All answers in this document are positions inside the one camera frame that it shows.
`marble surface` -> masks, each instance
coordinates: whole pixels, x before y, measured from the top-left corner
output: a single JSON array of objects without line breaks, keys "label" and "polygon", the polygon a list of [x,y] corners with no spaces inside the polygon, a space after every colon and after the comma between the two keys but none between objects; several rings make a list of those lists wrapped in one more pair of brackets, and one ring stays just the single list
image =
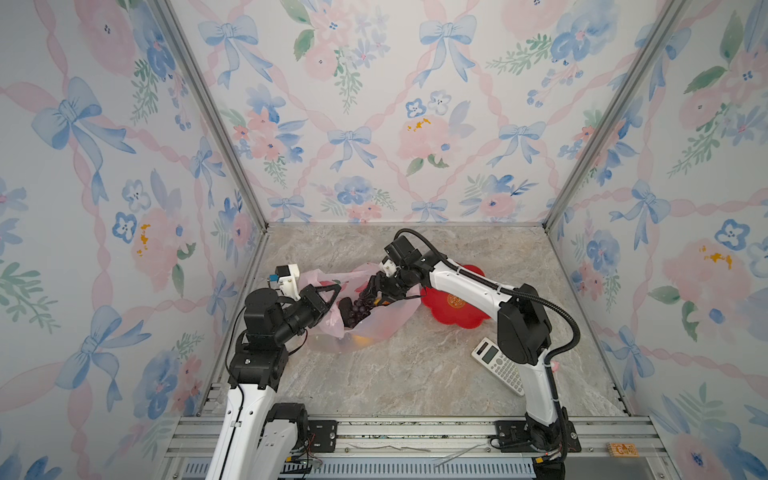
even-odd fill
[{"label": "marble surface", "polygon": [[[266,286],[277,265],[298,263],[302,271],[349,272],[378,262],[398,227],[309,225],[271,227],[254,286]],[[625,415],[581,311],[539,227],[416,227],[460,263],[471,263],[493,280],[529,283],[540,296],[563,306],[583,335],[558,356],[555,373],[563,405],[572,416]],[[421,243],[412,240],[415,246]],[[571,338],[568,325],[548,311],[552,343]],[[278,388],[278,402],[303,402],[310,414],[341,415],[522,415],[515,395],[470,356],[484,336],[495,341],[496,325],[477,329],[445,326],[419,306],[390,339],[354,353],[332,354],[305,346],[291,356]],[[294,348],[301,339],[294,339]]]}]

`red plate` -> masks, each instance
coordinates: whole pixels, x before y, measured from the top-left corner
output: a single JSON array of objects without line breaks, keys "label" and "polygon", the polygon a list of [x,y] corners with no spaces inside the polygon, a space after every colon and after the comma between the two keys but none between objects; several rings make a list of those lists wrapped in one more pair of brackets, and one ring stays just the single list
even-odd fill
[{"label": "red plate", "polygon": [[[478,275],[485,276],[483,271],[474,265],[464,265],[463,267]],[[474,329],[479,327],[483,320],[491,318],[450,293],[433,288],[422,288],[421,294],[424,296],[422,303],[432,311],[435,320],[445,325],[458,325],[465,329]]]}]

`pink plastic bag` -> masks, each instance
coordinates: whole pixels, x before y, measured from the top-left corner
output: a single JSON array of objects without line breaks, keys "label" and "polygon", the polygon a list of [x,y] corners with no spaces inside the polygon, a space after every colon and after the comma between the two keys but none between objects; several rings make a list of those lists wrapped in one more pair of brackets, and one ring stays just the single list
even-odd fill
[{"label": "pink plastic bag", "polygon": [[[368,284],[371,275],[376,275],[379,265],[364,263],[350,273],[324,273],[322,270],[302,272],[299,290],[309,284],[316,286],[338,283],[342,289],[331,310],[310,329],[307,346],[312,350],[330,353],[348,353],[388,339],[413,315],[421,300],[401,300],[388,306],[377,306],[370,316],[353,329],[345,329],[339,311],[339,301],[348,296],[354,302]],[[408,295],[419,295],[419,286],[408,291]]]}]

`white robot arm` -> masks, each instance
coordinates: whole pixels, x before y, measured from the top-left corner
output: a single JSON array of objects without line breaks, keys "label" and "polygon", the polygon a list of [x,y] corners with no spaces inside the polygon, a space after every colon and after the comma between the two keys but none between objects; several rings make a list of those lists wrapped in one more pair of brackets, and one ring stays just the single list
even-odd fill
[{"label": "white robot arm", "polygon": [[[417,236],[429,251],[422,254],[404,233]],[[371,276],[360,298],[354,304],[349,298],[339,301],[344,323],[354,325],[371,308],[408,298],[408,290],[416,284],[451,293],[476,306],[497,321],[499,348],[517,364],[526,398],[528,437],[523,443],[529,451],[540,452],[542,461],[564,460],[567,413],[560,406],[550,362],[578,343],[575,321],[562,308],[539,297],[532,286],[503,285],[464,269],[414,230],[401,229],[385,251],[381,271]],[[275,404],[275,391],[288,360],[285,342],[323,318],[340,286],[309,285],[296,294],[298,273],[295,265],[279,266],[276,275],[282,296],[263,288],[246,298],[243,335],[248,344],[242,344],[241,335],[228,368],[233,388],[207,480],[275,480],[291,453],[300,457],[310,447],[304,405]],[[334,294],[326,302],[319,293],[329,290]],[[544,306],[563,316],[573,329],[568,344],[549,348],[551,324]],[[520,445],[516,439],[514,446]],[[499,447],[505,451],[505,446],[510,445],[502,442]]]}]

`calculator screen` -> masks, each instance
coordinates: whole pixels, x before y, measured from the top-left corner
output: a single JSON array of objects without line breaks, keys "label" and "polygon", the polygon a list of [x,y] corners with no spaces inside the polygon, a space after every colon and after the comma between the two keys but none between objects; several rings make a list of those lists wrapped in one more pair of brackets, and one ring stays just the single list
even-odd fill
[{"label": "calculator screen", "polygon": [[498,352],[498,349],[492,346],[491,348],[488,349],[488,352],[482,356],[482,361],[485,363],[490,363],[497,352]]}]

